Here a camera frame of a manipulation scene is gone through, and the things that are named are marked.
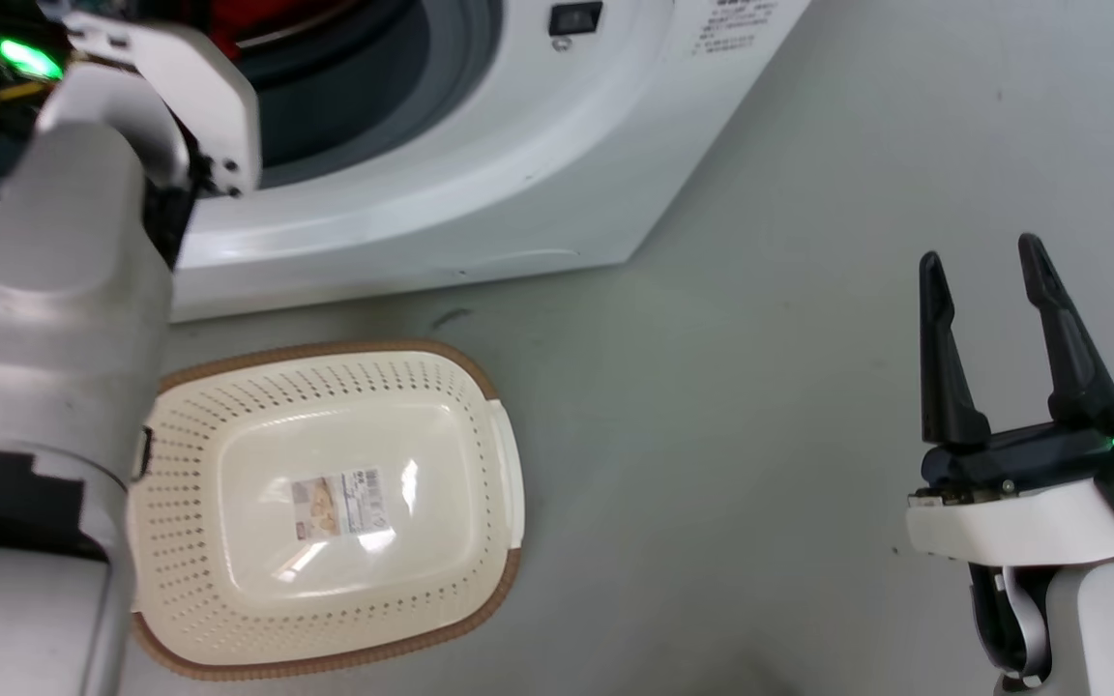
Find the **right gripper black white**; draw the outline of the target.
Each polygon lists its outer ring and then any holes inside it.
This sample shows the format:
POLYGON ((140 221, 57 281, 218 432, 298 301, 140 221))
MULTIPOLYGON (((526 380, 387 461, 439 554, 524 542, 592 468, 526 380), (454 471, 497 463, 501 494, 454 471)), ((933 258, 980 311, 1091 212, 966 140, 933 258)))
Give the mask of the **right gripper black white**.
POLYGON ((965 380, 941 257, 926 252, 919 337, 930 447, 907 533, 919 552, 977 566, 1097 563, 1114 558, 1114 380, 1039 235, 1022 234, 1017 249, 1027 300, 1040 315, 1047 404, 1058 423, 991 432, 965 380))

